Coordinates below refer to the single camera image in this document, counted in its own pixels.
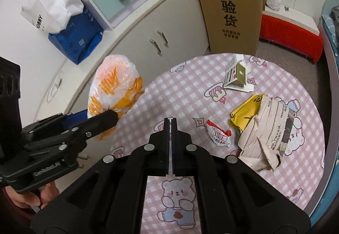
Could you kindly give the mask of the left hand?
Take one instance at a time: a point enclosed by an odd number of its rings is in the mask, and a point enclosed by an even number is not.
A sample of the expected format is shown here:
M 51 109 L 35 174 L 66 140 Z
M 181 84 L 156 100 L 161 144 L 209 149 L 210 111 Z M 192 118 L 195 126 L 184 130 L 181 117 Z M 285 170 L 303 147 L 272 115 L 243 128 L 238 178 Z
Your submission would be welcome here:
M 5 187 L 5 191 L 11 201 L 19 208 L 30 208 L 31 206 L 39 206 L 45 208 L 52 202 L 59 194 L 59 189 L 56 187 L 55 182 L 50 182 L 45 185 L 45 188 L 36 194 L 29 192 L 27 194 L 18 194 L 12 187 Z

